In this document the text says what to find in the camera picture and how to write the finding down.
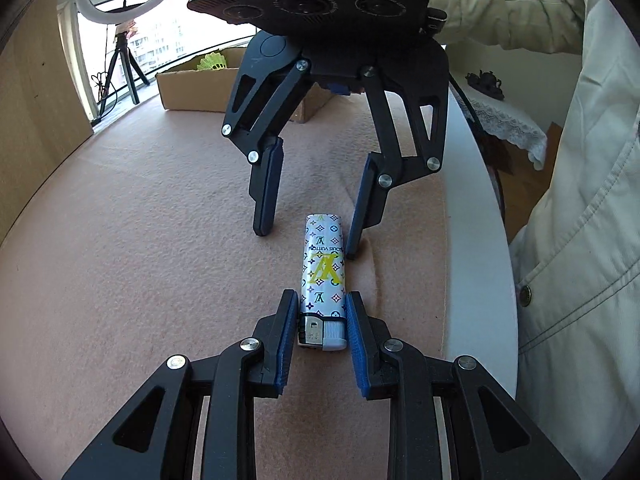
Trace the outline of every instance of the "wall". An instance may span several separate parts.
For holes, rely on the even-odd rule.
[[[582,67],[581,56],[503,50],[473,41],[447,45],[450,69],[466,75],[494,71],[505,98],[520,107],[544,131],[552,122],[564,126]]]
[[[35,0],[0,54],[0,242],[91,134],[66,65],[56,0]]]

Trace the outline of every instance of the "yellow object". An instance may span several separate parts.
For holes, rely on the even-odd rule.
[[[197,70],[220,70],[226,68],[226,59],[219,52],[211,52],[202,58]]]
[[[311,269],[311,272],[310,272],[311,278],[309,278],[309,283],[314,282],[315,280],[326,281],[328,279],[331,279],[332,285],[341,285],[342,280],[334,270],[334,260],[336,259],[338,254],[337,253],[326,254],[326,253],[317,252],[317,253],[314,253],[314,256],[316,256],[317,258],[320,258],[320,261],[318,262],[318,265],[316,266],[315,269]]]

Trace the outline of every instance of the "lace tablecloth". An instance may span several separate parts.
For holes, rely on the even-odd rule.
[[[504,101],[498,101],[466,84],[461,74],[454,74],[456,82],[466,94],[472,106],[478,114],[482,127],[488,134],[506,140],[529,153],[529,160],[536,170],[542,170],[545,165],[546,133],[524,111],[508,102],[508,96]],[[462,108],[463,114],[471,118],[466,107],[458,95],[452,89],[453,95]]]

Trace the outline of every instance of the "camera lens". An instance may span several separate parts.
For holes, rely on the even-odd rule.
[[[329,14],[337,8],[333,0],[276,0],[274,4],[292,14]]]
[[[388,18],[402,16],[406,12],[404,5],[395,0],[357,0],[356,7],[367,14]]]
[[[235,5],[227,7],[222,12],[234,20],[251,20],[262,15],[262,9],[251,5]]]

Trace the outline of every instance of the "person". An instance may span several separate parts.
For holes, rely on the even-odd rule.
[[[609,0],[431,0],[437,37],[582,53],[550,189],[511,243],[517,401],[585,480],[640,422],[640,48]]]

